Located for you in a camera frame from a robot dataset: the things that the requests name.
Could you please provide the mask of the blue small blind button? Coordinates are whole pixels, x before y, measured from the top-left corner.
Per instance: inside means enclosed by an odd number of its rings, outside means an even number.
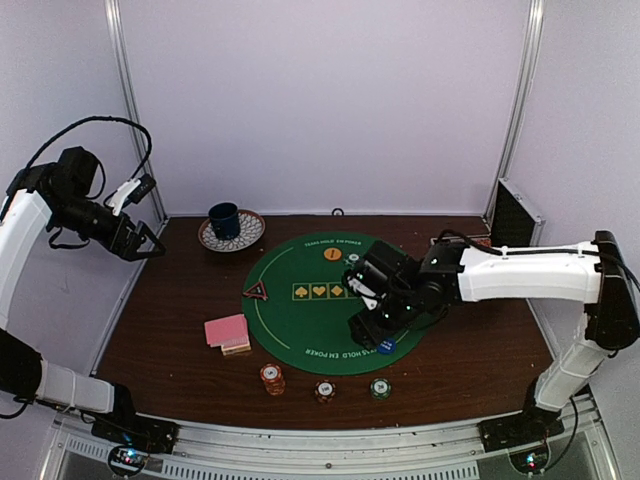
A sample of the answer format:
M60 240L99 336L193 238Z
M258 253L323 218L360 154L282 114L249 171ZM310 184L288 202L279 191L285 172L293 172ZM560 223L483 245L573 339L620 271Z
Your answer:
M391 355L397 349L397 343L393 338L383 340L376 348L376 351L382 355Z

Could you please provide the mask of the green 20 chip stack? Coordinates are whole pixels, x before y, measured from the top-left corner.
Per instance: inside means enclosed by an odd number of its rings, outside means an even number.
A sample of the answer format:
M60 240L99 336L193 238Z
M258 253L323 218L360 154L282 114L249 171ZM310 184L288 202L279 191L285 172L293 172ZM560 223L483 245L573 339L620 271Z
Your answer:
M371 397L376 400L385 400L391 396L392 385L386 378L375 378L370 383Z

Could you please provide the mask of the orange big blind button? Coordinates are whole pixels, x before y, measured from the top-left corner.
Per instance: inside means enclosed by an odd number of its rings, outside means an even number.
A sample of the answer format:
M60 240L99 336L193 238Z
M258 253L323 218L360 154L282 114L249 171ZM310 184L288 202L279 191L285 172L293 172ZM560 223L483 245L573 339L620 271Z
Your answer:
M338 261L342 257L342 252L338 248L330 247L324 251L323 256L328 261Z

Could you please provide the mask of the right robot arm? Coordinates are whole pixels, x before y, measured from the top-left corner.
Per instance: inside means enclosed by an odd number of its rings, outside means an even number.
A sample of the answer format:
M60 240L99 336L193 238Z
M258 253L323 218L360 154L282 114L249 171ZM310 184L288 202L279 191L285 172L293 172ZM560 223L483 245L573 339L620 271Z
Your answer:
M519 440L535 440L581 390L604 359L639 338L639 282L610 231L555 247L489 247L445 230L421 259L374 242L342 277L365 307L348 321L366 349L425 314L492 300L563 300L583 312L573 342L533 383L529 404L513 419Z

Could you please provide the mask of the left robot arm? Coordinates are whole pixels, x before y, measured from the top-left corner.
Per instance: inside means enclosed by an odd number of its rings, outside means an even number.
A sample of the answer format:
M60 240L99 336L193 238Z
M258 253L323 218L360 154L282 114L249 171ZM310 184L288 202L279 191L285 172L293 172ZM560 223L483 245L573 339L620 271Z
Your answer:
M90 190L102 164L82 147L64 150L58 161L27 166L7 190L1 210L1 324L6 326L17 282L39 235L76 233L83 245L95 241L118 258L141 261L162 256L165 246L124 209L155 186L148 175L126 181L102 205ZM1 389L24 406L44 403L104 419L106 429L123 444L137 442L144 424L130 391L121 385L81 375L52 364L27 343L1 332Z

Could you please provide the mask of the dark blue mug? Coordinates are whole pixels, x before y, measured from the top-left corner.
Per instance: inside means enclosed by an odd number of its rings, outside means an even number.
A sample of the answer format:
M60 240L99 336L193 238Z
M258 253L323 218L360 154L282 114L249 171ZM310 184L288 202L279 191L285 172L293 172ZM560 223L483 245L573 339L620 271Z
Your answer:
M212 206L208 218L218 240L232 240L240 234L239 209L235 203L222 202Z

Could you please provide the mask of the round green poker mat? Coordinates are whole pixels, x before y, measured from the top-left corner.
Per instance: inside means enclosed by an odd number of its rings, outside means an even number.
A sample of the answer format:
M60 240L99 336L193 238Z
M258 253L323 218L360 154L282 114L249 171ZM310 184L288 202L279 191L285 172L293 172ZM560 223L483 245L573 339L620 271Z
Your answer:
M350 253L364 254L373 236L322 232L289 240L268 252L249 273L244 290L262 280L268 300L242 299L242 312L253 338L279 364L328 376L352 376L387 367L409 354L435 318L419 317L394 335L396 351L379 354L356 344L348 319L364 307L342 284ZM341 250L338 261L328 261L327 248Z

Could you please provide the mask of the floral patterned saucer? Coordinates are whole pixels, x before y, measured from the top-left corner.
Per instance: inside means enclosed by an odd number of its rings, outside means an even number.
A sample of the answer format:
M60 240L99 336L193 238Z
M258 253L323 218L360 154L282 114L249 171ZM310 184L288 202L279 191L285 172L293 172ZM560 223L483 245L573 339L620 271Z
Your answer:
M266 223L262 216L256 212L240 209L239 213L240 233L231 240L218 239L211 222L206 219L198 230L198 240L207 250L216 253L235 253L254 245L263 236Z

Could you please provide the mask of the red triangular dealer button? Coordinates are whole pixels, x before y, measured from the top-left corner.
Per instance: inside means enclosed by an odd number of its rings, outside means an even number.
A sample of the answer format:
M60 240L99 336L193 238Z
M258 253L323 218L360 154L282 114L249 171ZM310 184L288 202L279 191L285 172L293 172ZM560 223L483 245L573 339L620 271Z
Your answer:
M257 281L254 285L243 292L245 298L256 299L261 301L268 300L266 286L262 280Z

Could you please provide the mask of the red tan chip stack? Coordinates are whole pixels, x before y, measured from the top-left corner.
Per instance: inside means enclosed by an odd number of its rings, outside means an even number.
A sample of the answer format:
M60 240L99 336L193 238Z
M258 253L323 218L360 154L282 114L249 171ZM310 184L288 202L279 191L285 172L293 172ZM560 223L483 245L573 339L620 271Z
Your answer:
M266 364L260 370L260 378L269 395L279 396L285 392L286 382L281 368L276 364Z

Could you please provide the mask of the aluminium front rail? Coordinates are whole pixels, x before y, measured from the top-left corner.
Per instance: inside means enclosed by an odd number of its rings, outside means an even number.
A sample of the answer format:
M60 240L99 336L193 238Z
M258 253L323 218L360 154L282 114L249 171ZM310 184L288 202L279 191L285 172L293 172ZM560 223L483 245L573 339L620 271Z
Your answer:
M484 448L483 419L383 429L270 430L182 422L173 453L149 455L131 479L622 479L611 442L590 394L561 416L566 431L546 444ZM113 442L91 435L78 416L59 415L36 479L123 479L136 467L108 463ZM552 468L519 472L516 461L547 446Z

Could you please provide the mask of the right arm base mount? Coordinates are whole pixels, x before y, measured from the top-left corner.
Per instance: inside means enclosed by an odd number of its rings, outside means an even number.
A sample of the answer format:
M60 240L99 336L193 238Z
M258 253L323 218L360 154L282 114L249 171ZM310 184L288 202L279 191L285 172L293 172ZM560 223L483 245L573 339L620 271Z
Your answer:
M550 466L548 441L565 431L559 420L549 424L526 421L522 414L484 420L478 424L478 429L486 453L506 450L511 466L528 476L541 474Z

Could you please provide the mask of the left aluminium frame post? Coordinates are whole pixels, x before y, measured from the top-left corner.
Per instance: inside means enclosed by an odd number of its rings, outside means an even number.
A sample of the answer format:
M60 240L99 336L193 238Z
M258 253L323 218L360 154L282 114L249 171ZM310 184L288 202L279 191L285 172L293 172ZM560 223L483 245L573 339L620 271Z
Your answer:
M136 101L133 78L128 59L124 27L121 18L120 2L118 0L104 1L107 30L109 33L111 46L115 58L116 70L118 73L126 117L138 124L142 124L139 109ZM134 149L138 156L139 171L154 177L154 172L150 160L143 161L146 152L145 136L135 128L132 129L131 138Z

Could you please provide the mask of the aluminium frame post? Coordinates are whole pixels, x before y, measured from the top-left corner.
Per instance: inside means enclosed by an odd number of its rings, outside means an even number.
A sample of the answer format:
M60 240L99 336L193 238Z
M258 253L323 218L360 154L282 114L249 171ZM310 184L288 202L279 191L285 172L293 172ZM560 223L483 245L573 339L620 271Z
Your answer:
M543 0L529 1L528 18L513 104L509 115L498 169L484 212L484 219L488 223L493 221L499 181L505 180L508 177L524 122L526 103L530 95L539 58L544 27L545 4L546 2Z
M121 18L120 2L118 0L104 1L107 30L109 33L111 46L115 58L116 70L118 73L126 117L138 124L142 124L139 109L136 101L133 78L128 59L124 27ZM146 152L145 136L135 128L132 129L131 138L134 149L138 156L139 171L154 177L154 172L150 160L143 161Z

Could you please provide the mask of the right aluminium frame post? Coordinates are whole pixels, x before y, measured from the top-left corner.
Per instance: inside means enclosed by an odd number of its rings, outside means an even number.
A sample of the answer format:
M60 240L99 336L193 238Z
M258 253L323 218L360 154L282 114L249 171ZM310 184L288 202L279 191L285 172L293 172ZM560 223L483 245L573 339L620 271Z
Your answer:
M484 212L484 219L488 223L493 221L499 181L505 180L508 177L524 122L526 103L530 95L539 58L544 27L545 4L546 2L543 0L529 1L528 18L513 104L509 115L498 169Z

